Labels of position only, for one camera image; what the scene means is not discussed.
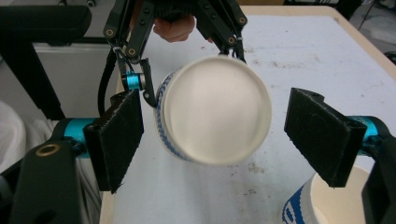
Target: blue and white cup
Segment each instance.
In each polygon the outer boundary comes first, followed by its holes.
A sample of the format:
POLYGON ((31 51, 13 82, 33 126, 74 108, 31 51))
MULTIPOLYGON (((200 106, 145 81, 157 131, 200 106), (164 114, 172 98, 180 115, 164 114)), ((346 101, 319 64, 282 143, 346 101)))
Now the blue and white cup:
POLYGON ((279 212, 282 224, 365 223, 361 192, 368 172, 354 166, 345 188, 330 188, 315 174, 279 212))
POLYGON ((210 56, 171 73, 157 92, 157 131, 178 158, 204 164, 236 164, 268 134, 271 100, 245 63, 210 56))

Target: black cable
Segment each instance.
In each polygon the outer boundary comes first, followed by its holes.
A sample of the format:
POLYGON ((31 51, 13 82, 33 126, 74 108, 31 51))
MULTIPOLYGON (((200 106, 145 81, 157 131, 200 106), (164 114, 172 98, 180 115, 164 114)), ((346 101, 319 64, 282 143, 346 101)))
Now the black cable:
MULTIPOLYGON (((238 32, 238 30, 236 29, 235 25, 233 24, 233 20, 231 19, 230 14, 228 14, 227 9, 225 8, 225 6, 224 6, 223 3, 221 2, 221 0, 219 0, 219 3, 220 3, 222 9, 223 9, 224 12, 225 12, 225 15, 227 16, 227 19, 230 21, 231 26, 233 27, 233 31, 234 31, 235 36, 236 36, 236 42, 237 42, 237 45, 238 45, 239 43, 241 43, 241 42, 240 42, 241 39, 242 39, 241 33, 238 32)), ((239 59, 239 54, 238 54, 238 52, 236 52, 236 58, 239 59)))
POLYGON ((116 54, 116 58, 117 58, 117 64, 119 65, 119 69, 120 69, 120 75, 125 75, 126 74, 126 66, 125 66, 125 62, 121 59, 120 53, 118 50, 114 50, 114 53, 116 54))
POLYGON ((131 3, 131 0, 127 0, 126 1, 126 6, 125 6, 124 11, 123 11, 122 21, 121 21, 121 25, 119 27, 119 30, 120 30, 119 37, 118 37, 118 42, 119 43, 121 43, 121 41, 122 41, 122 30, 123 30, 123 27, 125 25, 126 14, 127 14, 126 11, 129 10, 128 8, 130 7, 130 3, 131 3))
POLYGON ((98 91, 98 110, 99 115, 102 116, 105 113, 105 98, 106 98, 106 89, 108 85, 108 81, 111 78, 111 74, 113 74, 114 66, 116 64, 116 53, 113 49, 110 49, 110 52, 107 55, 105 70, 103 71, 102 78, 99 84, 98 91))
MULTIPOLYGON (((242 36, 241 31, 236 31, 239 36, 242 36)), ((242 62, 246 63, 247 61, 245 60, 244 56, 244 45, 242 42, 242 37, 238 38, 236 40, 236 46, 233 50, 233 56, 236 54, 236 58, 241 60, 242 62)))
POLYGON ((396 51, 388 51, 384 53, 387 58, 396 65, 396 51))
POLYGON ((366 15, 364 15, 363 20, 361 21, 361 25, 358 28, 358 31, 361 30, 361 27, 363 26, 364 22, 367 20, 367 17, 369 16, 369 13, 371 11, 371 9, 373 8, 373 6, 376 4, 377 0, 374 0, 373 3, 370 5, 369 9, 366 12, 366 15))
POLYGON ((122 52, 121 49, 118 50, 118 53, 121 55, 121 59, 123 59, 124 62, 128 65, 129 70, 134 71, 131 62, 129 62, 129 60, 126 58, 126 55, 122 52))

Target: screw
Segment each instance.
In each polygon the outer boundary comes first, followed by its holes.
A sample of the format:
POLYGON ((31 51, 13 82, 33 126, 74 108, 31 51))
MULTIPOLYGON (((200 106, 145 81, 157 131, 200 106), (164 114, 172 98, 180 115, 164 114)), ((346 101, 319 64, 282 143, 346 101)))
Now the screw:
POLYGON ((128 49, 128 53, 129 53, 129 55, 135 55, 136 54, 136 50, 128 49))
POLYGON ((57 144, 49 144, 49 145, 45 145, 41 148, 39 148, 35 154, 38 157, 46 157, 46 156, 50 156, 52 154, 55 154, 57 151, 59 151, 59 149, 61 149, 61 147, 57 144))
POLYGON ((235 39, 233 37, 228 38, 228 43, 233 44, 235 42, 235 39))
POLYGON ((240 23, 242 23, 242 24, 244 24, 244 23, 246 23, 246 22, 247 22, 247 19, 246 19, 246 18, 243 18, 243 17, 241 17, 241 18, 239 18, 239 22, 240 22, 240 23))
POLYGON ((114 31, 113 30, 106 30, 106 35, 114 35, 114 31))

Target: cup rim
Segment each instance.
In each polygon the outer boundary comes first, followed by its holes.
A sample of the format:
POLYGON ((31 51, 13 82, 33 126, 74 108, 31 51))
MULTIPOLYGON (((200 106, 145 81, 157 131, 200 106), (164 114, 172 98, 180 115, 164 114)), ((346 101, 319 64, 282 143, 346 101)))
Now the cup rim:
MULTIPOLYGON (((362 168, 361 166, 353 165, 352 168, 351 168, 349 177, 348 177, 348 181, 351 178, 351 174, 352 174, 353 170, 355 170, 355 172, 359 172, 360 174, 366 175, 364 177, 365 179, 367 179, 369 177, 369 175, 370 175, 370 172, 367 171, 366 169, 362 168)), ((314 206, 315 206, 314 205, 314 197, 313 197, 312 194, 313 194, 313 190, 318 187, 318 186, 315 186, 318 183, 318 181, 323 181, 324 182, 324 180, 320 177, 320 175, 318 173, 315 173, 309 179, 309 192, 308 192, 309 193, 309 201, 308 202, 309 202, 309 206, 312 208, 312 211, 313 211, 312 215, 315 218, 315 220, 319 220, 319 218, 318 218, 318 214, 315 212, 315 209, 314 209, 314 206)))
POLYGON ((259 75, 254 72, 251 68, 246 66, 245 63, 240 62, 239 60, 236 60, 235 58, 230 58, 224 55, 217 55, 217 56, 206 56, 204 58, 198 59, 192 63, 187 64, 184 67, 181 67, 177 69, 176 71, 170 73, 162 82, 162 84, 159 87, 159 90, 157 91, 157 100, 158 100, 158 106, 157 106, 157 126, 158 126, 158 131, 163 132, 163 136, 161 139, 163 140, 163 143, 165 146, 170 149, 173 154, 175 154, 177 157, 185 160, 185 161, 195 161, 199 163, 205 163, 205 164, 235 164, 237 162, 240 162, 241 160, 245 159, 249 155, 251 155, 264 141, 266 136, 269 133, 269 129, 271 126, 271 118, 272 118, 272 106, 271 106, 271 98, 269 95, 269 92, 264 85, 263 81, 259 77, 259 75), (167 104, 166 99, 162 98, 164 95, 168 93, 169 90, 172 89, 172 86, 176 83, 175 80, 177 80, 182 74, 184 74, 185 71, 188 71, 191 69, 193 66, 196 66, 197 64, 204 63, 205 61, 210 61, 210 60, 218 60, 218 61, 233 61, 233 63, 236 63, 238 66, 243 66, 244 69, 248 70, 248 75, 250 78, 253 78, 254 81, 260 83, 261 85, 261 91, 263 94, 263 97, 265 100, 268 100, 268 103, 266 104, 266 110, 265 114, 268 118, 267 125, 265 127, 265 131, 263 132, 263 135, 260 136, 260 140, 257 141, 258 143, 253 145, 247 150, 247 153, 245 153, 243 156, 240 158, 233 159, 232 161, 216 161, 216 162, 210 162, 210 161, 202 161, 197 158, 194 158, 191 154, 189 154, 188 151, 183 150, 183 148, 180 146, 180 144, 177 142, 175 138, 172 138, 172 136, 169 134, 168 127, 166 125, 166 116, 164 114, 164 107, 167 104))

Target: robotic arm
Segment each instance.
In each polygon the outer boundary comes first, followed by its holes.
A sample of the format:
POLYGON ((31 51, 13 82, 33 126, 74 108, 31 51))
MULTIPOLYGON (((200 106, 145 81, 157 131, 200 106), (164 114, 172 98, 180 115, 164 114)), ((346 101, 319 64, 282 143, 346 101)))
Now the robotic arm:
POLYGON ((383 121, 371 116, 344 116, 316 92, 292 88, 285 132, 320 177, 343 188, 358 154, 375 166, 361 197, 366 223, 396 220, 396 138, 383 121))
POLYGON ((195 16, 202 36, 211 38, 220 54, 228 55, 232 50, 234 57, 245 61, 241 32, 248 19, 236 0, 141 0, 141 8, 135 8, 140 5, 137 1, 140 0, 116 1, 108 16, 104 36, 116 54, 124 89, 144 91, 143 96, 152 107, 157 103, 149 59, 142 59, 142 55, 155 18, 173 21, 180 15, 191 14, 195 16), (130 31, 133 11, 138 11, 138 15, 130 31), (143 73, 136 74, 132 63, 140 64, 143 73))

